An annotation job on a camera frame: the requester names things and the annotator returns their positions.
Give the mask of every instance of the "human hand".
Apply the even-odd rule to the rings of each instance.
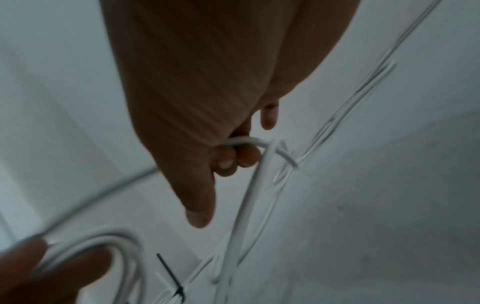
[[[0,303],[75,304],[79,290],[102,277],[112,261],[107,250],[93,249],[31,278],[47,247],[44,240],[33,238],[0,256]]]
[[[215,178],[260,158],[251,117],[277,123],[279,99],[337,43],[359,0],[102,0],[130,117],[195,227],[215,210]]]

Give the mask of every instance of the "wire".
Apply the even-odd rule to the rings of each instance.
[[[243,144],[252,144],[259,147],[266,147],[269,157],[271,157],[272,154],[276,153],[282,156],[287,162],[292,164],[292,166],[297,167],[297,163],[288,154],[288,152],[284,148],[282,148],[282,146],[277,144],[275,144],[275,146],[272,148],[273,143],[269,143],[265,140],[258,138],[237,137],[227,140],[224,145],[236,146]],[[245,203],[247,203],[248,206],[254,205],[255,199],[257,198],[258,193],[260,192],[260,187],[262,185],[262,180],[256,176],[263,177],[266,174],[266,168],[267,165],[265,164],[265,160],[262,159],[260,165],[255,170],[254,177],[250,181],[250,184],[248,186],[249,190],[247,191],[247,194],[245,194],[243,205]],[[55,220],[53,220],[43,229],[43,231],[38,233],[38,237],[44,238],[52,234],[60,227],[65,225],[69,220],[82,214],[94,205],[101,203],[107,197],[110,197],[113,194],[117,194],[118,192],[128,188],[134,183],[142,181],[156,174],[157,172],[158,170],[156,168],[145,170],[132,177],[123,179],[107,187],[106,189],[87,197],[86,199],[76,204],[74,208],[62,213]],[[247,214],[248,218],[244,218],[242,222],[246,222],[248,224],[248,221],[250,220],[250,213]],[[243,218],[244,215],[242,214],[243,213],[239,213],[237,219],[239,219],[239,217]],[[135,288],[138,288],[138,296],[136,297],[135,302],[130,301],[130,303],[143,303],[145,299],[145,280],[147,276],[144,261],[142,259],[142,246],[138,236],[136,236],[133,232],[122,228],[101,229],[87,235],[77,237],[72,241],[60,243],[56,246],[51,247],[49,251],[51,251],[52,254],[49,255],[44,261],[42,261],[42,263],[35,269],[32,275],[33,277],[42,276],[49,271],[57,269],[69,259],[78,256],[79,254],[82,254],[90,249],[99,247],[106,247],[112,252],[118,252],[122,260],[122,275],[117,294],[113,300],[113,304],[125,304],[128,301],[129,297],[132,295]],[[174,294],[172,299],[174,302],[172,303],[182,303],[182,295],[185,296],[183,292]]]

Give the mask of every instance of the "white cable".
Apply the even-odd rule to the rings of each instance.
[[[241,137],[229,139],[224,143],[224,145],[236,146],[243,144],[252,144],[259,147],[266,147],[269,158],[271,158],[271,156],[276,153],[282,156],[287,162],[292,164],[292,166],[297,167],[297,163],[295,162],[295,160],[293,160],[292,157],[288,154],[288,152],[281,147],[280,142],[280,140],[274,140],[273,143],[269,143],[258,138]],[[250,182],[250,185],[248,187],[249,190],[247,191],[247,194],[245,194],[242,205],[245,205],[245,203],[247,203],[247,206],[252,207],[255,203],[254,200],[258,196],[261,188],[261,177],[266,174],[266,167],[267,165],[262,159],[260,165],[255,170],[254,177]],[[62,225],[71,220],[73,217],[78,216],[82,212],[85,212],[88,208],[94,206],[95,204],[102,202],[103,199],[113,194],[116,194],[117,192],[134,184],[135,182],[150,177],[157,172],[158,170],[156,168],[148,169],[135,176],[121,180],[120,182],[115,183],[114,185],[94,195],[89,196],[88,198],[76,204],[71,210],[68,210],[67,212],[64,212],[63,214],[58,216],[49,225],[47,225],[47,227],[43,231],[41,231],[38,236],[43,238],[50,235],[51,233],[58,230]],[[242,227],[243,225],[245,225],[245,223],[248,224],[248,221],[250,219],[249,213],[247,214],[247,218],[245,218],[243,214],[243,212],[239,212],[239,215],[237,216],[237,220],[241,218],[242,223],[244,223],[242,224]],[[243,239],[244,235],[245,231],[242,231],[241,239]],[[72,241],[60,243],[59,245],[53,246],[50,249],[52,251],[52,254],[50,254],[44,261],[42,261],[42,263],[35,269],[33,276],[44,275],[46,272],[58,268],[69,259],[78,256],[79,254],[82,254],[90,249],[99,247],[105,247],[112,250],[113,252],[117,252],[121,257],[123,264],[120,284],[117,294],[113,300],[113,304],[125,304],[135,287],[138,287],[138,296],[136,297],[135,302],[143,303],[145,298],[145,280],[147,276],[145,272],[144,262],[142,260],[142,246],[140,244],[139,238],[136,235],[124,229],[101,229],[96,232],[78,237]],[[208,260],[207,262],[203,262],[202,264],[204,266],[199,267],[198,272],[196,271],[196,274],[194,273],[194,276],[191,276],[191,279],[189,281],[193,280],[194,277],[198,275],[198,273],[211,260],[212,259]],[[158,300],[160,303],[165,302],[160,298]],[[179,296],[176,296],[175,298],[172,298],[168,303],[180,303],[181,300],[182,299]]]

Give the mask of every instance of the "skin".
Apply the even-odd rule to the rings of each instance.
[[[275,126],[279,99],[340,39],[359,0],[102,0],[133,127],[191,225],[215,212],[215,177],[258,162],[252,114]]]

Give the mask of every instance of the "black zip tie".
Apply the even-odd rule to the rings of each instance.
[[[180,284],[179,280],[177,277],[174,275],[170,267],[167,265],[165,262],[164,258],[160,255],[160,253],[157,253],[156,256],[160,260],[160,263],[164,266],[168,274],[170,275],[171,279],[175,282],[175,285],[177,287],[177,290],[173,294],[173,296],[176,296],[177,294],[181,297],[181,303],[183,304],[185,302],[185,290],[182,284]]]

